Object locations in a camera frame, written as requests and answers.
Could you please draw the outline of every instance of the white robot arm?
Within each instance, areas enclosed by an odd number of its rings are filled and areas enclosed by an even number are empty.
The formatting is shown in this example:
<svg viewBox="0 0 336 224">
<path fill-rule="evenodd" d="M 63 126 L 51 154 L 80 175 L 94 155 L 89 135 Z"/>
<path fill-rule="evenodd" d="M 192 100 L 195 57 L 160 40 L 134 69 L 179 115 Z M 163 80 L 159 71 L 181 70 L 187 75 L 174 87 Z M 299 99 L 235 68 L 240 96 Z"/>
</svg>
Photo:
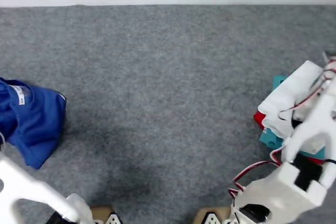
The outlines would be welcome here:
<svg viewBox="0 0 336 224">
<path fill-rule="evenodd" d="M 336 78 L 331 68 L 333 64 L 329 63 L 323 71 L 329 75 L 322 73 L 312 85 L 311 100 L 300 106 L 298 114 L 304 115 L 304 121 L 283 142 L 282 164 L 269 176 L 253 181 L 237 194 L 226 223 L 286 224 L 295 221 L 303 212 L 322 205 L 336 179 Z M 304 144 L 317 138 L 323 139 L 326 147 L 322 166 L 299 153 Z"/>
</svg>

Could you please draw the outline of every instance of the red and white wire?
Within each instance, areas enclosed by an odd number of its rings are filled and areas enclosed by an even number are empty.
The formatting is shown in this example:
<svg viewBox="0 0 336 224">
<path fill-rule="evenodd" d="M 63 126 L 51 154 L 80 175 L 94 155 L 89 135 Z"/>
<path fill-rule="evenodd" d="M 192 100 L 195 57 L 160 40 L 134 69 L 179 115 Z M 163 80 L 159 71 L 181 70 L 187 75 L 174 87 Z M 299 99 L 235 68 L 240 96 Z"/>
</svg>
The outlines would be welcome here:
<svg viewBox="0 0 336 224">
<path fill-rule="evenodd" d="M 271 151 L 270 154 L 269 154 L 269 157 L 271 158 L 271 160 L 272 160 L 273 162 L 275 162 L 278 166 L 282 165 L 282 162 L 281 162 L 281 160 L 279 160 L 279 159 L 277 158 L 276 155 L 277 155 L 279 152 L 281 152 L 282 149 L 283 149 L 284 147 L 285 147 L 285 146 L 283 145 L 282 147 L 277 148 L 277 149 Z"/>
</svg>

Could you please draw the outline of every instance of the red block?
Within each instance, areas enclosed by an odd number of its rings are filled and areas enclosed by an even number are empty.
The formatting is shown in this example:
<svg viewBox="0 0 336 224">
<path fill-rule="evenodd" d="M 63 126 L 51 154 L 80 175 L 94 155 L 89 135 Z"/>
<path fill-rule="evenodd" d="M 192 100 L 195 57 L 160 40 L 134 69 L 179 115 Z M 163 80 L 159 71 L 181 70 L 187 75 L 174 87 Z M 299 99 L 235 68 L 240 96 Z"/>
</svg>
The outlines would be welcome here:
<svg viewBox="0 0 336 224">
<path fill-rule="evenodd" d="M 264 129 L 263 124 L 261 123 L 263 121 L 263 119 L 265 118 L 266 115 L 260 113 L 259 111 L 257 111 L 257 113 L 254 114 L 254 120 L 259 124 L 259 126 Z"/>
</svg>

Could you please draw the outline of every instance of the cable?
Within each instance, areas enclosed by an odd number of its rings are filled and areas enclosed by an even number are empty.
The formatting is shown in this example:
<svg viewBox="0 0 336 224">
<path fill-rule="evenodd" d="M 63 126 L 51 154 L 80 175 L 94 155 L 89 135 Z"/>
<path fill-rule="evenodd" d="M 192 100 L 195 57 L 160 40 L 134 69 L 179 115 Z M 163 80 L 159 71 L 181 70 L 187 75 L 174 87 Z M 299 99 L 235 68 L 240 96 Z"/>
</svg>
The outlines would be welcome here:
<svg viewBox="0 0 336 224">
<path fill-rule="evenodd" d="M 323 71 L 323 77 L 324 77 L 324 80 L 322 80 L 322 82 L 321 82 L 321 84 L 319 84 L 318 85 L 318 87 L 315 89 L 315 90 L 313 90 L 306 98 L 304 98 L 302 101 L 300 101 L 299 103 L 297 103 L 297 104 L 295 104 L 294 106 L 292 106 L 292 107 L 290 107 L 290 108 L 288 108 L 288 109 L 286 109 L 286 110 L 281 110 L 279 113 L 278 113 L 278 117 L 279 117 L 279 119 L 281 119 L 281 120 L 283 120 L 283 121 L 286 121 L 286 119 L 284 119 L 284 118 L 282 118 L 281 116 L 280 116 L 280 114 L 281 113 L 283 113 L 283 112 L 287 112 L 287 111 L 291 111 L 291 110 L 296 110 L 298 107 L 300 107 L 300 106 L 302 106 L 305 102 L 307 102 L 310 98 L 312 98 L 316 93 L 318 93 L 321 89 L 322 89 L 322 87 L 323 87 L 323 84 L 326 82 L 326 81 L 328 81 L 328 80 L 331 80 L 330 78 L 327 78 L 326 76 L 325 76 L 325 73 L 326 72 L 333 72 L 334 74 L 336 74 L 336 69 L 333 69 L 333 68 L 330 68 L 330 69 L 324 69 L 324 71 Z"/>
<path fill-rule="evenodd" d="M 2 151 L 3 153 L 5 153 L 6 150 L 6 142 L 5 142 L 5 137 L 3 136 L 3 134 L 0 132 L 0 137 L 2 139 L 2 148 L 0 149 L 0 151 Z"/>
<path fill-rule="evenodd" d="M 235 189 L 230 188 L 230 189 L 228 190 L 228 192 L 229 192 L 230 196 L 232 197 L 232 199 L 235 199 L 235 198 L 237 197 L 238 190 L 235 190 Z"/>
<path fill-rule="evenodd" d="M 281 152 L 284 147 L 285 146 L 283 145 L 282 147 L 271 151 L 270 154 L 269 154 L 269 157 L 271 158 L 271 160 L 279 166 L 282 165 L 282 162 L 275 155 L 278 154 L 279 152 Z"/>
</svg>

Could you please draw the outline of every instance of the gray carpet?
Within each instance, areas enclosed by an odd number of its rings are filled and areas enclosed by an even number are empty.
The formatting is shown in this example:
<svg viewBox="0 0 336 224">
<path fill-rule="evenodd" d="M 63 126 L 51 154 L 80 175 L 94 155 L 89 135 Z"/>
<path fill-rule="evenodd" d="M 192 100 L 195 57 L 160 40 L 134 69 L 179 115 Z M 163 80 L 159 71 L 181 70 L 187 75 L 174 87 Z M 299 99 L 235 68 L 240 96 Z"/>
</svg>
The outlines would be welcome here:
<svg viewBox="0 0 336 224">
<path fill-rule="evenodd" d="M 0 9 L 1 76 L 68 99 L 59 148 L 25 169 L 65 196 L 113 204 L 125 224 L 187 224 L 198 208 L 229 205 L 231 179 L 268 155 L 253 113 L 273 76 L 322 64 L 335 17 L 323 6 Z M 332 223 L 335 204 L 333 187 L 296 223 Z M 28 224 L 52 212 L 19 205 Z"/>
</svg>

